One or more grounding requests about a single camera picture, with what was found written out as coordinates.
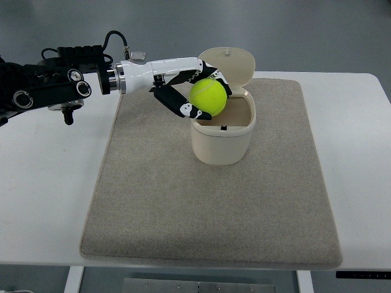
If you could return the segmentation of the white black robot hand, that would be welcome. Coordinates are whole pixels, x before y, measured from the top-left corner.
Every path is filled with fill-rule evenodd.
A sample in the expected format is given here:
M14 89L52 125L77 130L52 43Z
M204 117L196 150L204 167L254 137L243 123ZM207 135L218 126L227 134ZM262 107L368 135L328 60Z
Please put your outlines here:
M179 117L211 120L210 111L201 110L191 104L173 85L196 82L209 78L223 88L223 97L228 98L232 91L223 74L212 65L196 57L157 60L136 64L129 60L117 63L114 67L115 86L122 94L137 90L152 92L154 97Z

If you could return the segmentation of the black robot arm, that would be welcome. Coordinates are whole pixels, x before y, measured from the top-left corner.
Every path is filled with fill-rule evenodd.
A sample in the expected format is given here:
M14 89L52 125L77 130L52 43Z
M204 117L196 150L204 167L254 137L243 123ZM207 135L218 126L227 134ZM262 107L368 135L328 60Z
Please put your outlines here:
M96 73L101 93L109 94L118 88L112 68L113 58L105 54L109 38L122 39L126 59L130 51L125 36L109 31L102 45L58 47L57 57L43 59L36 65L19 65L1 61L1 125L22 113L40 108L62 112L66 125L73 124L73 112L84 105L92 94L84 79Z

